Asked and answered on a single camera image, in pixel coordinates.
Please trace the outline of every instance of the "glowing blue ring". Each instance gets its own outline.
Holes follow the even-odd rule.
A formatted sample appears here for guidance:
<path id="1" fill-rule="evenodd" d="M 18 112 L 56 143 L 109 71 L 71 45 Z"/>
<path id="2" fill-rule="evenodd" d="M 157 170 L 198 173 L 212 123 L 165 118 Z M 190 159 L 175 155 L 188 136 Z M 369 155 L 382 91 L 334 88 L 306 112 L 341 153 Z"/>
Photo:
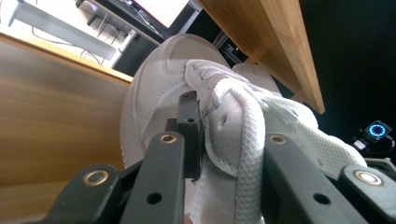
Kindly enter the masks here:
<path id="1" fill-rule="evenodd" d="M 374 129 L 381 129 L 381 133 L 375 133 Z M 380 125 L 380 124 L 374 124 L 369 128 L 370 131 L 370 135 L 374 136 L 374 137 L 381 137 L 385 134 L 386 129 L 384 126 Z"/>

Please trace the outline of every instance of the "blue light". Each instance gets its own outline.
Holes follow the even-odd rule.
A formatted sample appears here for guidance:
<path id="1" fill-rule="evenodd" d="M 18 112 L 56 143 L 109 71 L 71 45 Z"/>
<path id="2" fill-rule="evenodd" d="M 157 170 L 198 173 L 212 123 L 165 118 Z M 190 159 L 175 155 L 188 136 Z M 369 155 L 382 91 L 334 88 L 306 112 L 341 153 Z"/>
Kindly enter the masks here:
<path id="1" fill-rule="evenodd" d="M 370 126 L 369 131 L 370 135 L 374 137 L 382 137 L 387 130 L 384 126 L 380 124 L 373 124 L 372 126 Z"/>

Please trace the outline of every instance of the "monitor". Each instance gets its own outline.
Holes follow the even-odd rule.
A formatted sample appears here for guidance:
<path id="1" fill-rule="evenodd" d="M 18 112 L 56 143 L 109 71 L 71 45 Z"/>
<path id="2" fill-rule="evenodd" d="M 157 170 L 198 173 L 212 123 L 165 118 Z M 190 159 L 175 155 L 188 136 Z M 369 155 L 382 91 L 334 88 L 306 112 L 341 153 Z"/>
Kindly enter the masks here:
<path id="1" fill-rule="evenodd" d="M 134 0 L 155 20 L 169 28 L 189 0 Z"/>

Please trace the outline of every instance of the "wooden desk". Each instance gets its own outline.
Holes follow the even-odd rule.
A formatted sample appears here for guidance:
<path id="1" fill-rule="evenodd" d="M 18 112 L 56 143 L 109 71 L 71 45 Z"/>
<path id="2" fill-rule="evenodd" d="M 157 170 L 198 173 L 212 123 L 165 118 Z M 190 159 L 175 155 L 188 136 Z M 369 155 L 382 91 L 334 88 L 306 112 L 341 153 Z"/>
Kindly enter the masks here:
<path id="1" fill-rule="evenodd" d="M 200 0 L 251 60 L 320 114 L 325 108 L 298 0 Z"/>
<path id="2" fill-rule="evenodd" d="M 77 171 L 123 169 L 120 113 L 132 80 L 0 33 L 0 221 L 47 212 Z"/>

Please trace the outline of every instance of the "wooden surface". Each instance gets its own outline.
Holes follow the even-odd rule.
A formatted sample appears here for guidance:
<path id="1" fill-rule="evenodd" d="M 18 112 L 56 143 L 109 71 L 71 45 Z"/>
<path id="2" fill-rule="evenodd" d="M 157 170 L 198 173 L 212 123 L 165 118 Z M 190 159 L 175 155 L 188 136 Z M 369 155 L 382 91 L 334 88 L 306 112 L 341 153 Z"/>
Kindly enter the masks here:
<path id="1" fill-rule="evenodd" d="M 3 34 L 0 49 L 0 220 L 45 213 L 87 166 L 123 169 L 129 80 Z"/>
<path id="2" fill-rule="evenodd" d="M 325 111 L 298 0 L 200 0 L 205 11 L 252 61 Z"/>

